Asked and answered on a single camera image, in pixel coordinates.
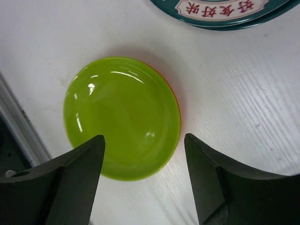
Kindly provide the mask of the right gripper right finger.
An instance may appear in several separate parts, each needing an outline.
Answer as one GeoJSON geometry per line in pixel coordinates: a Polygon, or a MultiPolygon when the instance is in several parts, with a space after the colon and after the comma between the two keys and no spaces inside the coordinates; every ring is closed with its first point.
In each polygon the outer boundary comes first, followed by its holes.
{"type": "Polygon", "coordinates": [[[300,177],[262,171],[184,139],[198,221],[202,225],[297,225],[300,177]]]}

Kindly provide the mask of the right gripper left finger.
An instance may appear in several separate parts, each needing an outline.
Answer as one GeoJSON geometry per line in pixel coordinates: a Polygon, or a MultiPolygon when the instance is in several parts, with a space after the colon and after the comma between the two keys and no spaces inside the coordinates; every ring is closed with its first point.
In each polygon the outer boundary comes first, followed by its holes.
{"type": "Polygon", "coordinates": [[[2,225],[87,225],[105,153],[97,135],[41,165],[0,179],[2,225]]]}

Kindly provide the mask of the orange plastic plate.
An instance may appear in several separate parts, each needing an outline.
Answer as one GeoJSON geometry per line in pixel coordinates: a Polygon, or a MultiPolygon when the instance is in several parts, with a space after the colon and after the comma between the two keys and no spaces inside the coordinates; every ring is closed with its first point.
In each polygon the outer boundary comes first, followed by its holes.
{"type": "Polygon", "coordinates": [[[153,84],[149,86],[149,90],[158,97],[152,99],[156,104],[155,108],[151,108],[151,115],[157,113],[153,117],[152,124],[156,125],[154,133],[147,135],[155,140],[155,146],[150,148],[150,155],[146,157],[146,163],[154,174],[161,170],[172,158],[181,135],[181,112],[180,105],[174,93],[172,86],[157,69],[149,64],[145,64],[148,69],[147,76],[153,80],[153,84]]]}

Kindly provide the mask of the lime green plate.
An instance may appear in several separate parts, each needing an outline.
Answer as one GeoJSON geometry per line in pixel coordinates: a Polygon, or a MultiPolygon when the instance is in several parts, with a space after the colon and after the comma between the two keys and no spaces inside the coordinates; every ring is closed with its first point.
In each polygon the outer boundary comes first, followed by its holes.
{"type": "Polygon", "coordinates": [[[105,138],[102,175],[114,180],[145,179],[146,157],[155,140],[151,108],[158,97],[146,63],[125,56],[104,57],[84,66],[71,81],[63,105],[65,130],[77,147],[96,135],[105,138]]]}

